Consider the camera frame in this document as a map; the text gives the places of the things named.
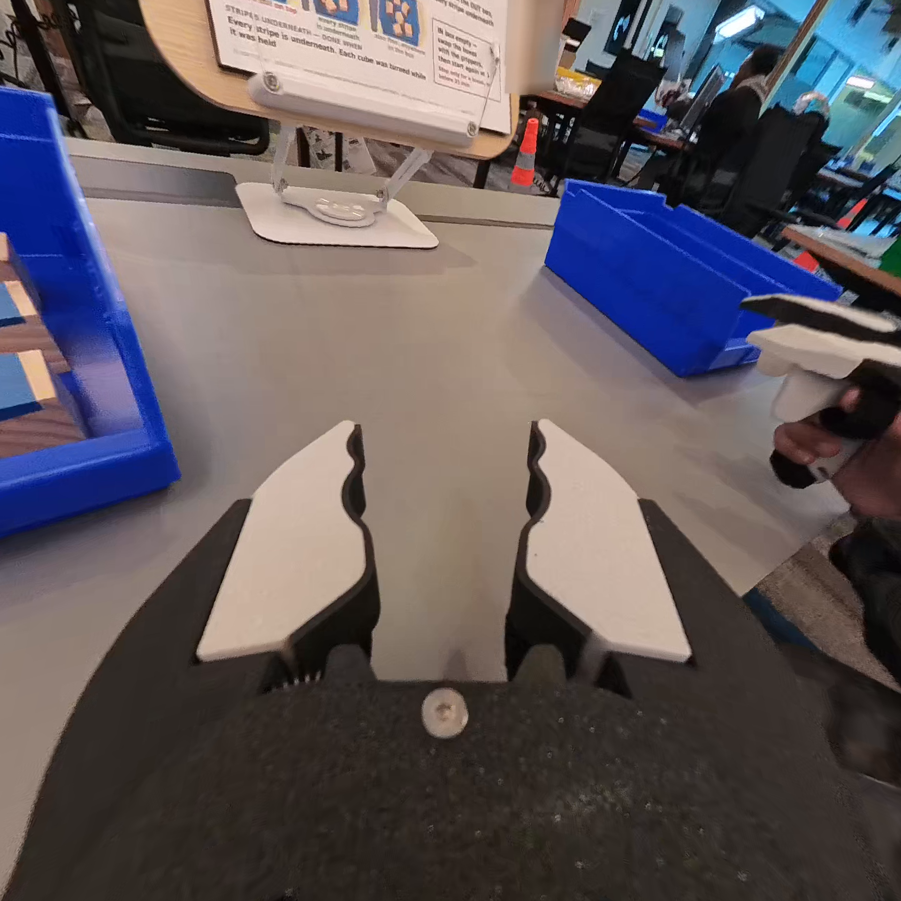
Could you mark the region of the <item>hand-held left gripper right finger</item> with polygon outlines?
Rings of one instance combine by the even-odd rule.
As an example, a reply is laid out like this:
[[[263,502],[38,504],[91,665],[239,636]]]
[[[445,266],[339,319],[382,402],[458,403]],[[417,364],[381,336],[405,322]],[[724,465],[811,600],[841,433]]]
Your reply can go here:
[[[688,663],[692,648],[636,491],[550,420],[530,425],[527,521],[506,613],[506,673],[538,646],[597,685],[613,654]]]

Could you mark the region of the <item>long wooden top table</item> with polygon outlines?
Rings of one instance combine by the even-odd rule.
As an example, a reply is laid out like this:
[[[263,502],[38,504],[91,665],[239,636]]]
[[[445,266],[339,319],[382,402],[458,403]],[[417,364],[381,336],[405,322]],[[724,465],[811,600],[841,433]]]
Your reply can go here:
[[[556,90],[524,96],[523,100],[527,109],[534,109],[545,121],[538,143],[540,152],[545,155],[564,146],[569,139],[569,132],[578,124],[581,112],[588,104],[585,97],[568,96]],[[693,143],[691,139],[679,137],[675,132],[666,132],[664,124],[659,116],[642,110],[625,130],[624,141],[677,152]]]

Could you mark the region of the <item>person's right hand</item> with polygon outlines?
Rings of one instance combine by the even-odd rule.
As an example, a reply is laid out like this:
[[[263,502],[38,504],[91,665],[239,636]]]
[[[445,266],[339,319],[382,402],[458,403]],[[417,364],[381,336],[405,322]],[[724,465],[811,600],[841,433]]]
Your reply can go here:
[[[840,454],[839,437],[815,416],[784,422],[773,434],[773,447],[795,463],[809,467],[820,458]],[[863,443],[832,476],[833,488],[858,518],[900,518],[900,417],[884,434]]]

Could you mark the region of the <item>white stand with wooden board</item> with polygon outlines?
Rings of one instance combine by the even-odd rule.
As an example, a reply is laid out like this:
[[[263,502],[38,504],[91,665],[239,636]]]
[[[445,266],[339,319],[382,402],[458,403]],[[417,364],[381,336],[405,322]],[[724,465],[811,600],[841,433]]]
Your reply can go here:
[[[249,76],[220,67],[207,1],[141,2],[141,13],[164,61],[197,96],[231,112],[258,115],[280,123],[274,159],[267,182],[245,182],[236,195],[254,233],[270,242],[318,247],[431,250],[438,239],[398,199],[397,195],[433,156],[434,151],[459,153],[484,159],[491,149],[502,149],[509,133],[483,130],[466,148],[449,144],[401,138],[391,132],[366,133],[360,126],[346,125],[309,115],[291,115],[262,107],[248,93]],[[504,29],[504,85],[508,43],[508,2]],[[297,131],[303,126],[321,127],[358,138],[394,141],[410,148],[402,163],[373,194],[349,189],[289,186],[287,156]]]

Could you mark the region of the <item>person's body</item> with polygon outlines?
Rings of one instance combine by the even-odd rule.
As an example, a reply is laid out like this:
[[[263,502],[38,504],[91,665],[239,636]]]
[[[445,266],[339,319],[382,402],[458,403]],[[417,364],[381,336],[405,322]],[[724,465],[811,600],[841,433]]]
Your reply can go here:
[[[830,551],[830,561],[862,602],[867,649],[900,684],[900,524],[861,521]],[[819,685],[830,746],[842,767],[900,786],[900,694],[819,650],[783,644],[796,674]]]

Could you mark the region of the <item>printed instruction sheet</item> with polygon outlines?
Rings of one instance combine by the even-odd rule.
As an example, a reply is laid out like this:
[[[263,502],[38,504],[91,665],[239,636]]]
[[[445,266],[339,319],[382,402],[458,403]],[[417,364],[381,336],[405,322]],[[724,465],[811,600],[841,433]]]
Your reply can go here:
[[[506,2],[207,2],[217,61],[262,107],[466,148],[509,133]]]

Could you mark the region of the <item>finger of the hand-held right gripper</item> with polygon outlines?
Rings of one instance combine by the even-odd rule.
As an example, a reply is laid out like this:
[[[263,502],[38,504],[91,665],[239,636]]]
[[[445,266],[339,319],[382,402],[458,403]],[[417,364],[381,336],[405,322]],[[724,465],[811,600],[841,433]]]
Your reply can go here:
[[[785,377],[799,368],[823,377],[848,379],[865,363],[892,371],[900,369],[900,350],[896,347],[801,325],[778,325],[751,332],[747,341],[760,351],[756,366],[769,377]]]
[[[781,324],[800,325],[853,341],[900,346],[899,325],[893,320],[881,313],[835,301],[795,295],[754,296],[741,301],[740,309]]]

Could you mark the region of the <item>group of wooden cubes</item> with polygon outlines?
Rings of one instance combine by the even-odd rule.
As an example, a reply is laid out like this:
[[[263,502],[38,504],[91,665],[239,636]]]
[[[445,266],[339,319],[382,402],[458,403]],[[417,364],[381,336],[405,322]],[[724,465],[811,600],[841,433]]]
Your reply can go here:
[[[62,377],[71,372],[9,236],[1,234],[1,457],[79,443],[87,428]]]

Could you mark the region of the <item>black stand pole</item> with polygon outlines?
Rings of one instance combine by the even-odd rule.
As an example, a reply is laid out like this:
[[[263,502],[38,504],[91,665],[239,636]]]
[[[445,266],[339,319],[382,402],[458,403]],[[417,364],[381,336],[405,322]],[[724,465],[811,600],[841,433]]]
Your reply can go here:
[[[41,36],[41,24],[25,1],[12,1],[11,33],[22,39],[36,69],[43,91],[49,94],[57,113],[65,122],[65,130],[70,137],[86,139],[87,134],[63,89],[57,69]]]

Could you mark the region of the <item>black office chair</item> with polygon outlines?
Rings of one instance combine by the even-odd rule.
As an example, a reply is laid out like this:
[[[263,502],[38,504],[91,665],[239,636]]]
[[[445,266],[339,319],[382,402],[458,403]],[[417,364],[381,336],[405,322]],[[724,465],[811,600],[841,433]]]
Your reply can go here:
[[[55,2],[88,98],[120,143],[206,155],[260,156],[268,121],[197,96],[163,60],[138,1]]]
[[[713,218],[740,235],[755,237],[781,212],[792,178],[821,146],[827,124],[819,110],[767,110],[752,130],[735,181]]]
[[[664,69],[630,51],[619,53],[564,143],[557,182],[577,179],[605,183],[621,165],[634,120],[657,90]]]

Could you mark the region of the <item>blue plastic bin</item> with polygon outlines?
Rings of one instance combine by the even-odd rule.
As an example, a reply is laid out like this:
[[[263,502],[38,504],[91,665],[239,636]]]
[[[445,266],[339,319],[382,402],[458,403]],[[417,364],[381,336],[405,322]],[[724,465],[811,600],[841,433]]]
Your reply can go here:
[[[748,335],[773,321],[741,308],[750,297],[843,292],[663,195],[566,181],[546,267],[677,377],[753,364]]]
[[[2,460],[1,535],[57,524],[181,477],[137,332],[51,96],[2,88],[1,224],[70,372],[86,437]]]

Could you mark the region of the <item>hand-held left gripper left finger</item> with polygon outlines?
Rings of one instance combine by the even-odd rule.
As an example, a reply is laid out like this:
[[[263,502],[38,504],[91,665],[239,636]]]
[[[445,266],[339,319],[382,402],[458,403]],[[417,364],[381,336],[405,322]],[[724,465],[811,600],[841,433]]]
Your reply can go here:
[[[197,644],[202,663],[276,655],[299,680],[332,650],[371,659],[380,597],[363,521],[361,427],[338,422],[254,492]]]

